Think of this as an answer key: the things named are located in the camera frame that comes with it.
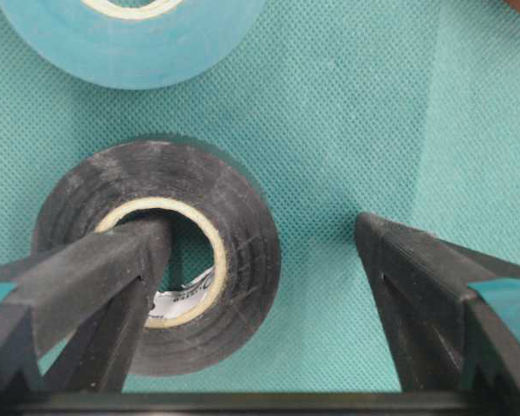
white label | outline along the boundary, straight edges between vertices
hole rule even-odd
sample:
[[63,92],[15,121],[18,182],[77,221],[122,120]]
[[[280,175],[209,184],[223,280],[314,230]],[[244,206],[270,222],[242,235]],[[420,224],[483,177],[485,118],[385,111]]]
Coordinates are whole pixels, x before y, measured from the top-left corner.
[[153,319],[173,319],[183,315],[201,303],[214,278],[214,268],[210,267],[177,292],[156,292],[154,309],[148,314]]

electrical tape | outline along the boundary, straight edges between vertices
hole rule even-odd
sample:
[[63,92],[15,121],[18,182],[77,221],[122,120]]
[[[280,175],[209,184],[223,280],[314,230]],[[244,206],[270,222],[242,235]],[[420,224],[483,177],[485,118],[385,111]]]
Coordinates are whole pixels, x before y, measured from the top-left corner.
[[135,141],[82,161],[50,193],[33,233],[33,252],[49,250],[136,211],[164,209],[206,235],[213,268],[185,289],[187,298],[205,295],[177,317],[151,311],[134,374],[185,374],[221,361],[257,331],[279,281],[277,229],[261,195],[235,167],[171,139]]
[[227,56],[264,0],[155,0],[141,8],[108,0],[0,0],[12,27],[42,57],[104,87],[159,88]]

textured teal background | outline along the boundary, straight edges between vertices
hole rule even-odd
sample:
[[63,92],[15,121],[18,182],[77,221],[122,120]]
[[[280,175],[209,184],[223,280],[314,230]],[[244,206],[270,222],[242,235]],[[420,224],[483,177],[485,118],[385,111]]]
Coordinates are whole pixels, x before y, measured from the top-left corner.
[[127,390],[397,389],[353,243],[359,211],[520,263],[520,16],[502,0],[270,0],[215,68],[145,92],[64,74],[0,14],[0,263],[28,253],[70,167],[165,131],[254,172],[283,273],[232,357]]

black electrical tape roll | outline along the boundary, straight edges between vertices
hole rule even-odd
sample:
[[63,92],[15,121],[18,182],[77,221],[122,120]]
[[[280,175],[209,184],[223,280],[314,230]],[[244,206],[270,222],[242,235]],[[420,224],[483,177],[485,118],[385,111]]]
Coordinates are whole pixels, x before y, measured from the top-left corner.
[[36,221],[33,252],[106,231],[129,212],[158,208],[198,224],[212,244],[214,276],[190,311],[171,319],[149,316],[131,372],[185,374],[241,347],[276,295],[276,226],[261,196],[234,167],[194,146],[163,140],[97,153],[48,196]]

blue electrical tape roll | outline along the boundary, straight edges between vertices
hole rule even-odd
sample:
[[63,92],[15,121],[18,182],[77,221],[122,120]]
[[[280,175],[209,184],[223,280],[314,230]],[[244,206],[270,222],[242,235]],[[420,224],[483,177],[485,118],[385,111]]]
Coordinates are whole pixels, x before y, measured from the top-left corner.
[[0,0],[17,33],[45,59],[105,87],[149,89],[192,78],[241,41],[264,0]]

